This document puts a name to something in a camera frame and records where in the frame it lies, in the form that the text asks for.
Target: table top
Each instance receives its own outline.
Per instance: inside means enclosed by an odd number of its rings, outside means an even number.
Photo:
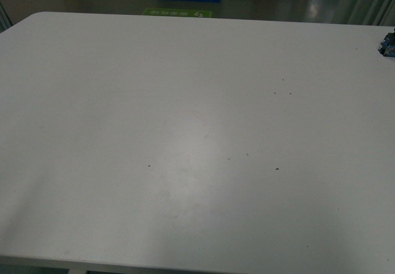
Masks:
[[[0,35],[0,262],[391,273],[395,60],[377,51],[391,31],[16,24]]]

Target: green floor sign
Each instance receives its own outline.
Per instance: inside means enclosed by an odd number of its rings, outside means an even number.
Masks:
[[[170,16],[170,17],[195,17],[211,18],[210,10],[178,10],[178,9],[152,9],[147,8],[143,15],[148,16]]]

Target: toy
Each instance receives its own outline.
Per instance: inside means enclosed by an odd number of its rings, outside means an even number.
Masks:
[[[386,57],[395,57],[395,30],[394,33],[388,33],[381,42],[378,51]]]

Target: white table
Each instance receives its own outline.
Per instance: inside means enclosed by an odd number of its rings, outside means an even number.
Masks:
[[[392,273],[391,30],[20,22],[0,35],[0,262]]]

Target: gray floor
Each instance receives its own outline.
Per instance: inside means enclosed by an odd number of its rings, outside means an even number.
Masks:
[[[43,11],[141,15],[147,7],[211,10],[213,17],[227,19],[330,23],[339,0],[221,0],[221,3],[154,0],[0,1],[15,24],[31,14]],[[0,274],[8,273],[66,274],[67,270],[0,265]]]

